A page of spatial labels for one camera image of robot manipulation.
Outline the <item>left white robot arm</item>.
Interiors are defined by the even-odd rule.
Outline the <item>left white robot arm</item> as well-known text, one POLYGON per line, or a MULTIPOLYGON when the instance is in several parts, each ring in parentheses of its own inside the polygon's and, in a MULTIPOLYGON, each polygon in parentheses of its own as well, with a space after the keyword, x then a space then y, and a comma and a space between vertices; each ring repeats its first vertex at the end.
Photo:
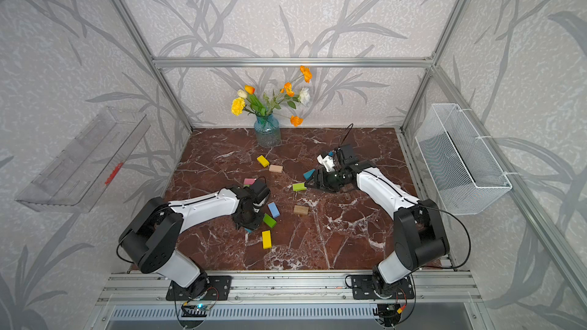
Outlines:
POLYGON ((167 202, 155 197, 145 204, 119 237, 119 247, 142 273, 159 273, 194 294, 206 290, 207 275, 177 250, 186 230, 214 218, 229 216, 237 229, 257 229, 262 206, 271 192, 261 181, 251 186, 223 188, 189 200, 167 202))

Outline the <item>light green block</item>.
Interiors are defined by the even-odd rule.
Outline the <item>light green block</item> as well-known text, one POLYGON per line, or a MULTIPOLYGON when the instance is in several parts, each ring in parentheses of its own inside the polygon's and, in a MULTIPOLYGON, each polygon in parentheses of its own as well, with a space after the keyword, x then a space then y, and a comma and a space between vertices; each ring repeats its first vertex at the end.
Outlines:
POLYGON ((295 184, 292 185, 292 190, 294 192, 304 191, 306 189, 307 188, 306 188, 306 186, 305 186, 304 183, 295 183, 295 184))

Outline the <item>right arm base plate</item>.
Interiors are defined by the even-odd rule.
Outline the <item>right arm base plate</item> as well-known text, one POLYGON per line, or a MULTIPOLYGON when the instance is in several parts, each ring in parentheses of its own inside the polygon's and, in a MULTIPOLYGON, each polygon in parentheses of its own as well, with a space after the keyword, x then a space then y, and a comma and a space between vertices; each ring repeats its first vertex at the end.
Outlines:
POLYGON ((412 277, 404 277, 399 281, 388 284, 384 280, 375 280, 370 275, 348 275, 345 283, 353 291, 353 299, 414 299, 414 284, 412 277))

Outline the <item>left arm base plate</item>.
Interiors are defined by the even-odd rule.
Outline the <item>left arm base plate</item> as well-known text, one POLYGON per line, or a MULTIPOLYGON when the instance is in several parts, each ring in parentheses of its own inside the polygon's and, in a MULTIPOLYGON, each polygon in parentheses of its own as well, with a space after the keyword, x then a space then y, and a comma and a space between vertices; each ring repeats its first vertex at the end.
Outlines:
POLYGON ((188 302, 191 300, 227 301, 232 283, 231 276, 207 276, 197 278, 188 288, 171 281, 166 301, 188 302))

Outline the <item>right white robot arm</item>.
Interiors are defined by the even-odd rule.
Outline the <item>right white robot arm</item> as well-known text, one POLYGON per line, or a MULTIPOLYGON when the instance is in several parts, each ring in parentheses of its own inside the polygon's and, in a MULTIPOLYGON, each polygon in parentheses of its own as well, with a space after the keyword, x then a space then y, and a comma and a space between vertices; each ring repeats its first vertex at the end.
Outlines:
POLYGON ((394 223, 394 251, 373 269, 374 286, 380 293, 449 253, 449 240, 437 204, 403 191, 369 161, 333 171, 321 167, 313 171, 304 185, 327 193, 339 193, 352 185, 390 215, 394 223))

